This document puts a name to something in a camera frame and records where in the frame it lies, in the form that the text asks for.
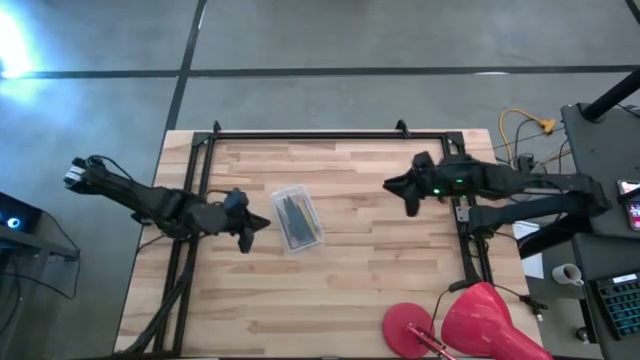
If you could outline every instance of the black keyboard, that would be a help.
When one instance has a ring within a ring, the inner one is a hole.
[[[640,335],[640,273],[595,280],[596,297],[613,336],[624,340]]]

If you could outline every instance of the red disc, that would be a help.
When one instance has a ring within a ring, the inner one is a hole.
[[[419,359],[429,352],[429,349],[420,344],[416,340],[416,336],[407,330],[409,324],[429,331],[431,316],[419,305],[396,304],[384,315],[382,333],[387,345],[394,353],[405,359]]]

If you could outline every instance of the clear plastic container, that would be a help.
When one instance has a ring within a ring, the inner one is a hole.
[[[304,186],[296,185],[274,192],[271,205],[290,252],[296,253],[324,241],[318,213]]]

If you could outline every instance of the butcher block tabletop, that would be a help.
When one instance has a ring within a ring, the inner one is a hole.
[[[469,154],[494,161],[487,130],[460,131]],[[167,133],[154,185],[182,188],[193,133]],[[256,233],[249,254],[241,254],[237,237],[226,234],[200,241],[182,355],[396,357],[382,337],[385,311],[413,302],[433,314],[438,296],[464,278],[451,204],[427,198],[418,216],[409,218],[403,201],[382,189],[385,179],[405,173],[422,151],[436,162],[443,155],[439,140],[216,141],[209,189],[239,187],[249,197],[249,209],[272,224]],[[299,184],[311,195],[325,240],[289,254],[270,196]],[[211,194],[209,201],[220,196]],[[141,243],[159,234],[155,227],[145,228]],[[527,294],[514,241],[498,236],[489,242],[494,282]],[[129,346],[158,309],[170,249],[171,241],[162,239],[138,254],[115,350]],[[540,343],[529,309],[498,292],[515,326]],[[438,336],[461,294],[443,296],[435,322]]]

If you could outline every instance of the concrete floor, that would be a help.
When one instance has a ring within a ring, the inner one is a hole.
[[[196,5],[0,1],[0,22],[10,34],[0,45],[11,47],[4,68],[179,70]],[[640,59],[639,36],[623,0],[209,0],[192,68],[625,65]],[[228,129],[375,129],[402,118],[412,128],[488,128],[500,144],[497,118],[505,108],[558,118],[562,105],[591,101],[624,76],[194,78],[176,128],[209,129],[218,120]],[[7,358],[111,352],[140,227],[115,203],[64,190],[62,178],[75,156],[102,154],[150,183],[177,83],[0,80],[0,151],[10,154],[2,158],[0,190],[58,218],[82,249],[84,264],[75,300],[41,288],[25,299]],[[629,102],[640,104],[640,97]],[[520,120],[507,121],[510,137]],[[525,127],[523,136],[537,132]],[[564,140],[559,131],[523,142],[520,151],[542,159]],[[497,155],[504,157],[504,148]],[[572,171],[571,160],[563,160],[563,170]],[[571,256],[570,249],[555,249],[545,254],[545,266]],[[52,264],[43,280],[70,289],[73,274],[72,266]],[[558,355],[599,357],[597,347],[572,338],[582,321],[577,302],[547,285],[531,284],[552,305],[541,325],[545,347]]]

